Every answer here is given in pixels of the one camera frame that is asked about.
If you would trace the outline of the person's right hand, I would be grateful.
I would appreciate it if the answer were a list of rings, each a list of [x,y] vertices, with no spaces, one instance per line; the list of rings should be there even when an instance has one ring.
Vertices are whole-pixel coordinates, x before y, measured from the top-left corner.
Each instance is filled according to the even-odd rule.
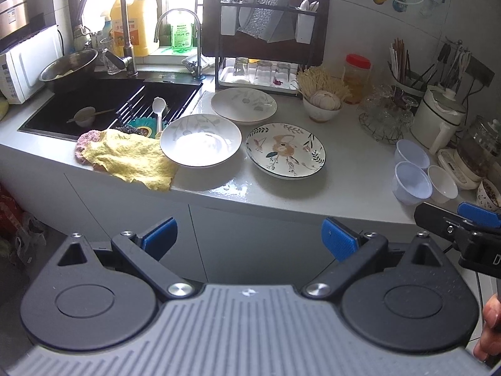
[[[480,339],[473,350],[474,356],[485,362],[501,351],[500,318],[501,304],[498,295],[493,295],[482,310],[484,325]]]

